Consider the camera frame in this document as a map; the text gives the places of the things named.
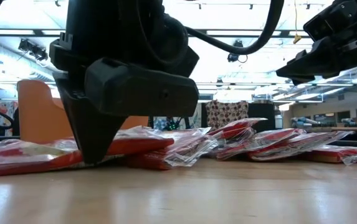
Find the table surface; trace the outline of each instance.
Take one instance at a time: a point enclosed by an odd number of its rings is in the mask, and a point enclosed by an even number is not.
[[[202,159],[0,177],[0,223],[357,223],[357,164]]]

